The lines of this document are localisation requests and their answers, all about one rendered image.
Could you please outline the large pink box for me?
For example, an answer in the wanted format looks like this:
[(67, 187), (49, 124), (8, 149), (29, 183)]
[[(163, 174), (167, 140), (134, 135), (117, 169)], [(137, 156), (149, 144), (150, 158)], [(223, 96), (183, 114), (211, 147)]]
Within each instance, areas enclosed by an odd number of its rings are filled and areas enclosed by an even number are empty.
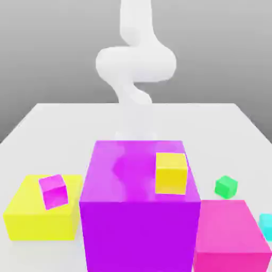
[(272, 251), (243, 200), (202, 200), (194, 272), (266, 272)]

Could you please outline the large yellow box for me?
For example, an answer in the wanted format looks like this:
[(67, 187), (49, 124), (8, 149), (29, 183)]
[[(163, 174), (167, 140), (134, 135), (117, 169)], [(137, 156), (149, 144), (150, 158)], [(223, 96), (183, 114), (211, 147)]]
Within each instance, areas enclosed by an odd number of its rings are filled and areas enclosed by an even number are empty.
[(12, 241), (74, 240), (79, 220), (81, 175), (61, 175), (67, 187), (69, 202), (46, 210), (39, 179), (46, 175), (27, 175), (8, 204), (3, 217)]

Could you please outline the small cyan cube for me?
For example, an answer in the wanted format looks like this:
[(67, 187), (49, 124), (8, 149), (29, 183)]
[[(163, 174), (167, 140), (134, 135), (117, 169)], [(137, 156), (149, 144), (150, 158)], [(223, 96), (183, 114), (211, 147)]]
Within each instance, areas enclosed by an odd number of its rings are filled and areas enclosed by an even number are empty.
[(272, 214), (260, 214), (259, 227), (268, 242), (272, 242)]

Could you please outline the large purple box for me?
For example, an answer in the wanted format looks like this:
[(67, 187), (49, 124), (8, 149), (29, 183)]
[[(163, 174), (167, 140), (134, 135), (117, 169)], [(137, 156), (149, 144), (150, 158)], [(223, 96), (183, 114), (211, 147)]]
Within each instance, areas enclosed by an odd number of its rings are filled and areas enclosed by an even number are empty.
[(185, 195), (155, 192), (156, 153), (184, 151), (175, 140), (95, 142), (79, 201), (88, 272), (191, 272), (194, 177)]

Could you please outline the small yellow cube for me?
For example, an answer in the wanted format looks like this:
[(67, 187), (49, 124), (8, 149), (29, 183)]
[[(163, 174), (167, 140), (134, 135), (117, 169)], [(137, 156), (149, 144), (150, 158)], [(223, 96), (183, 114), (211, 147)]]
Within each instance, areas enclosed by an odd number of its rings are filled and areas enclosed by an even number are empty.
[(156, 153), (156, 185), (158, 194), (186, 194), (188, 164), (184, 153)]

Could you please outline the small green cube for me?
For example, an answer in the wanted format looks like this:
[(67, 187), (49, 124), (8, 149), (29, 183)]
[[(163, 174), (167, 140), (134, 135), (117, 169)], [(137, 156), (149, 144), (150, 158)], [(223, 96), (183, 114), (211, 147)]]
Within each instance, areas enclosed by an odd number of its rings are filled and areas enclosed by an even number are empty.
[(222, 176), (215, 183), (215, 193), (224, 199), (230, 199), (237, 192), (238, 182), (229, 176)]

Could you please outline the small magenta cube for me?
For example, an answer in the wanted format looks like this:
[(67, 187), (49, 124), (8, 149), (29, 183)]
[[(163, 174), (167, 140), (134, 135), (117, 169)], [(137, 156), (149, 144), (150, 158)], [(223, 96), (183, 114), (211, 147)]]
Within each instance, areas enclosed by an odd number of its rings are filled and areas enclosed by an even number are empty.
[(39, 185), (46, 210), (68, 204), (67, 187), (60, 174), (39, 179)]

